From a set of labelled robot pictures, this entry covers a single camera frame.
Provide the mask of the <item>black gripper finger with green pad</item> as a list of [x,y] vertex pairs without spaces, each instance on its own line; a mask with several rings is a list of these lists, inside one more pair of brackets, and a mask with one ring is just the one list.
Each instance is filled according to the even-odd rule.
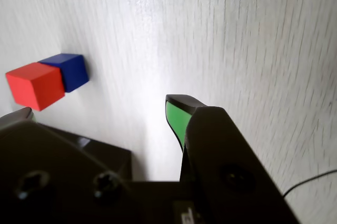
[[181,177],[195,183],[207,223],[297,223],[224,108],[168,94],[166,120],[183,149]]

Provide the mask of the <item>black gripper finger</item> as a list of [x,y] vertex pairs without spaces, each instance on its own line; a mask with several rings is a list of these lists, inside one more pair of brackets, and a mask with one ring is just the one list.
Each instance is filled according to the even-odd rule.
[[1,223],[131,223],[120,182],[30,108],[1,117]]

